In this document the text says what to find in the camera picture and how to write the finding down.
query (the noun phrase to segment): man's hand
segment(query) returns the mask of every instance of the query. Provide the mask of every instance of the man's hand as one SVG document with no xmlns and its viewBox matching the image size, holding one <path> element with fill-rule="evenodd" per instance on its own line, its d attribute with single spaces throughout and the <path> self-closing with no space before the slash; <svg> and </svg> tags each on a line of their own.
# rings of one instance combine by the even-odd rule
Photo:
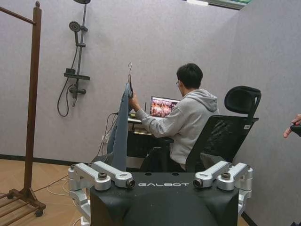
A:
<svg viewBox="0 0 301 226">
<path fill-rule="evenodd" d="M 133 108 L 135 110 L 135 112 L 137 112 L 141 109 L 141 107 L 139 105 L 138 97 L 135 92 L 133 92 L 133 98 L 129 99 L 129 103 L 130 103 L 131 108 Z"/>
<path fill-rule="evenodd" d="M 298 114 L 296 116 L 296 118 L 294 120 L 292 120 L 292 123 L 294 123 L 296 125 L 300 125 L 301 124 L 301 114 Z M 287 128 L 286 131 L 283 134 L 283 137 L 287 138 L 288 135 L 290 135 L 291 132 L 292 132 L 291 128 Z"/>
</svg>

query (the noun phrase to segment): wooden clothes rack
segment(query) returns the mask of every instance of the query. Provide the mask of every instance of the wooden clothes rack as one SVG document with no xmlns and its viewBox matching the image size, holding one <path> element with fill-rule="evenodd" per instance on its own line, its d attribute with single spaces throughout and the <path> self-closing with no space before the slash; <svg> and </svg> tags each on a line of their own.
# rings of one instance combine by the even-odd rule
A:
<svg viewBox="0 0 301 226">
<path fill-rule="evenodd" d="M 0 208 L 7 207 L 9 204 L 17 200 L 22 200 L 23 203 L 18 206 L 15 206 L 14 208 L 9 208 L 4 213 L 1 213 L 0 218 L 26 205 L 31 205 L 33 208 L 31 208 L 27 212 L 24 212 L 20 216 L 11 219 L 9 222 L 6 222 L 4 225 L 2 225 L 2 226 L 8 226 L 32 212 L 35 212 L 35 215 L 37 217 L 40 217 L 43 215 L 43 210 L 46 208 L 45 204 L 37 200 L 32 190 L 32 162 L 33 162 L 33 144 L 34 144 L 34 130 L 35 130 L 36 105 L 37 105 L 42 10 L 40 9 L 40 3 L 37 1 L 35 3 L 35 7 L 33 8 L 33 20 L 30 20 L 26 17 L 23 17 L 17 13 L 14 13 L 2 7 L 0 7 L 0 11 L 32 24 L 32 58 L 31 58 L 31 67 L 30 67 L 30 84 L 29 84 L 29 98 L 28 98 L 24 188 L 21 191 L 18 191 L 16 189 L 11 189 L 8 194 L 0 196 L 0 199 L 5 197 L 9 199 L 8 202 L 0 205 Z"/>
</svg>

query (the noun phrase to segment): shower head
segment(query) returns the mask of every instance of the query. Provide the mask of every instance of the shower head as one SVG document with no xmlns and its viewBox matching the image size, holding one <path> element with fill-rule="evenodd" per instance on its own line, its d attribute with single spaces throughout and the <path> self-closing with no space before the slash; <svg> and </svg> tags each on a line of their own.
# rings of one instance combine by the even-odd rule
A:
<svg viewBox="0 0 301 226">
<path fill-rule="evenodd" d="M 79 32 L 80 31 L 80 25 L 76 21 L 71 21 L 69 23 L 69 27 L 70 27 L 71 31 L 73 31 L 73 32 Z"/>
<path fill-rule="evenodd" d="M 80 4 L 88 4 L 90 3 L 91 0 L 74 0 L 74 1 Z"/>
<path fill-rule="evenodd" d="M 71 31 L 74 32 L 75 44 L 77 46 L 79 44 L 79 37 L 78 37 L 77 33 L 81 30 L 81 27 L 80 27 L 79 23 L 77 23 L 76 21 L 71 21 L 69 23 L 69 27 L 70 27 Z"/>
</svg>

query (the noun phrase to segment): laptop screen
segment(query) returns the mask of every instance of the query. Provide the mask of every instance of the laptop screen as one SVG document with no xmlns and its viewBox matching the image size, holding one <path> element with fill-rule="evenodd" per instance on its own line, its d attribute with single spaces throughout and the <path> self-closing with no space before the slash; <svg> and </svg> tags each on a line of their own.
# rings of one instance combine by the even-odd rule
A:
<svg viewBox="0 0 301 226">
<path fill-rule="evenodd" d="M 150 115 L 154 117 L 165 117 L 171 113 L 172 108 L 179 102 L 168 98 L 151 97 Z"/>
</svg>

